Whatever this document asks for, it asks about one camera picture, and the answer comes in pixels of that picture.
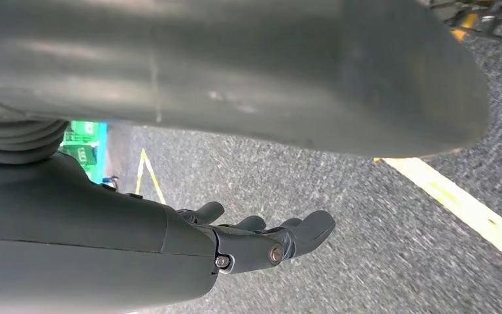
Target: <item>gray asphalt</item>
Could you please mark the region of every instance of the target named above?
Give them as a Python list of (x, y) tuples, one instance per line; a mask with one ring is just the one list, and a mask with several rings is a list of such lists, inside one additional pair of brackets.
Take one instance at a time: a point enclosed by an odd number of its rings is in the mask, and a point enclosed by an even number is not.
[[(502, 45), (467, 44), (491, 87), (488, 136), (427, 162), (502, 216)], [(123, 190), (144, 147), (176, 209), (216, 200), (219, 222), (259, 214), (274, 226), (317, 209), (337, 221), (313, 254), (146, 313), (502, 313), (502, 253), (384, 162), (160, 128), (113, 126), (110, 145)], [(158, 201), (148, 175), (141, 193)]]

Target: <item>metal screw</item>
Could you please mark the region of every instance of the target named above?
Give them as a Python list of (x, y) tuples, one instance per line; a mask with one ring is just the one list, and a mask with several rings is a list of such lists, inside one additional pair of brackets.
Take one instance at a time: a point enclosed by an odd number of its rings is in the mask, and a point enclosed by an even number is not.
[(272, 265), (278, 265), (284, 257), (284, 249), (279, 244), (274, 244), (269, 252), (269, 259)]
[(226, 268), (230, 265), (230, 257), (219, 255), (216, 257), (214, 264), (217, 265), (219, 268)]

